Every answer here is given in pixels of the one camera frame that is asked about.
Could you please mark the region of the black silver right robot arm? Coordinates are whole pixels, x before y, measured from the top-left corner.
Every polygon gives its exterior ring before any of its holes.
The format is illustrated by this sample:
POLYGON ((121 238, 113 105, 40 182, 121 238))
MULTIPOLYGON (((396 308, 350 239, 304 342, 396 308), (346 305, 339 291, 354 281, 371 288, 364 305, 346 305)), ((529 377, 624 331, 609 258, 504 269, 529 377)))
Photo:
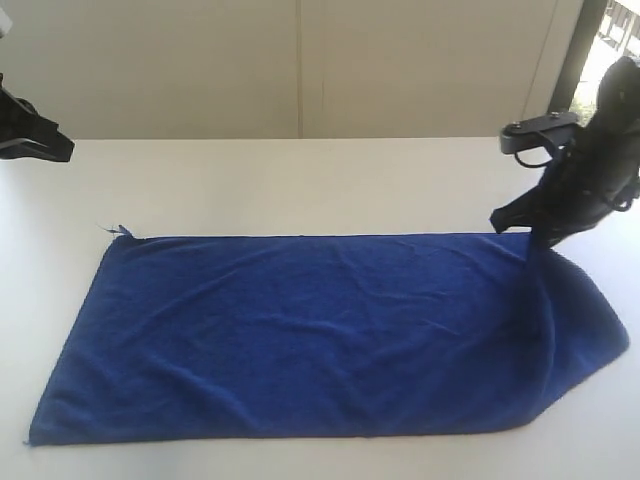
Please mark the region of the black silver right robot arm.
POLYGON ((552 247, 628 211, 639 198, 638 59, 622 56, 607 69, 586 125, 573 112, 521 120, 501 130, 500 148, 514 158, 542 148, 549 158, 533 188, 492 212, 498 233, 526 227, 552 247))

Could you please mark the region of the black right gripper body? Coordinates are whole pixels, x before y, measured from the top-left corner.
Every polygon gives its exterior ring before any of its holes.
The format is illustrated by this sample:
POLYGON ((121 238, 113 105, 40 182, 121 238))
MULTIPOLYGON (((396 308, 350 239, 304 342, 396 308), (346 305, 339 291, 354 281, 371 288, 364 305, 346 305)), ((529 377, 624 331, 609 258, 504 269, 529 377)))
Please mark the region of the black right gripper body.
POLYGON ((534 239, 546 248, 628 211, 639 199, 639 126, 583 128, 539 187, 543 226, 534 239))

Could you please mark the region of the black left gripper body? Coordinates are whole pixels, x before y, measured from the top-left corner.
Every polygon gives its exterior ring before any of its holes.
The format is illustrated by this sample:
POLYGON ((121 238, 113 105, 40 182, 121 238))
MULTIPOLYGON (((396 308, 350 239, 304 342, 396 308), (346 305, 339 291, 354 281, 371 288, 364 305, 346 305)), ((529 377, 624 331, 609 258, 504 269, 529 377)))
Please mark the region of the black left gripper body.
POLYGON ((25 148, 37 114, 37 110, 28 100, 15 97, 4 87, 4 74, 1 74, 2 160, 17 158, 25 148))

